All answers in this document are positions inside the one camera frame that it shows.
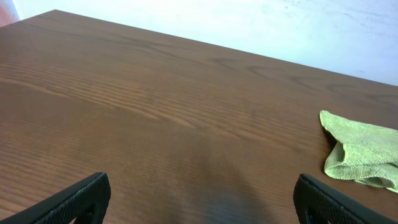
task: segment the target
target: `wooden surface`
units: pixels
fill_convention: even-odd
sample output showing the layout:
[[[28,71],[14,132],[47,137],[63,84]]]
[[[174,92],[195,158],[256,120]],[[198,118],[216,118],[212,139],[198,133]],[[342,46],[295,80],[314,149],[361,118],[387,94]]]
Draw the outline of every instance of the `wooden surface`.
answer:
[[[0,49],[0,218],[103,171],[105,223],[298,223],[300,173],[398,220],[397,194],[322,172],[318,119],[398,129],[396,86],[60,11]]]

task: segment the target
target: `table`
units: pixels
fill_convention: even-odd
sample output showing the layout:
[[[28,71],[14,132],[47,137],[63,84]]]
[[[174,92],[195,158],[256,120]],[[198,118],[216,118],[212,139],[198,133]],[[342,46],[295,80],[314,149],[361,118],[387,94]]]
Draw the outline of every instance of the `table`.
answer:
[[[398,220],[397,194],[323,173],[318,119],[398,129],[396,86],[62,11],[0,49],[1,219],[102,171],[105,223],[203,223],[218,202],[298,223],[300,173]]]

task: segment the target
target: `table top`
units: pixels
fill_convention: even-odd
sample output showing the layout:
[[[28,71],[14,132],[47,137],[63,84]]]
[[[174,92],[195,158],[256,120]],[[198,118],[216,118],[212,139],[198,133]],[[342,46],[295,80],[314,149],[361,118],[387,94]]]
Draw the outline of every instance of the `table top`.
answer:
[[[0,219],[101,171],[105,223],[203,223],[229,201],[298,223],[301,173],[398,220],[397,194],[323,173],[318,118],[398,129],[396,86],[61,11],[0,28],[0,49]]]

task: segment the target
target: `cloth fold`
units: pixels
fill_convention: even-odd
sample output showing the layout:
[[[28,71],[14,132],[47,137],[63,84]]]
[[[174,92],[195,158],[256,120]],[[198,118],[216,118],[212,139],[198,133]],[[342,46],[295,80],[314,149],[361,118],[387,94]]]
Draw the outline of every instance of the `cloth fold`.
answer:
[[[338,141],[325,174],[398,193],[398,131],[320,112],[322,126]]]

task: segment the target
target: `green cloth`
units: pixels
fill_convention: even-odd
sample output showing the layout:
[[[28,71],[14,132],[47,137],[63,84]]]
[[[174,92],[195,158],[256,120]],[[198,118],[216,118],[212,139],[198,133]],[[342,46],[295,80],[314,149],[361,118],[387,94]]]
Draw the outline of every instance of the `green cloth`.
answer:
[[[325,162],[326,175],[398,193],[398,131],[327,111],[321,111],[319,117],[338,141]]]

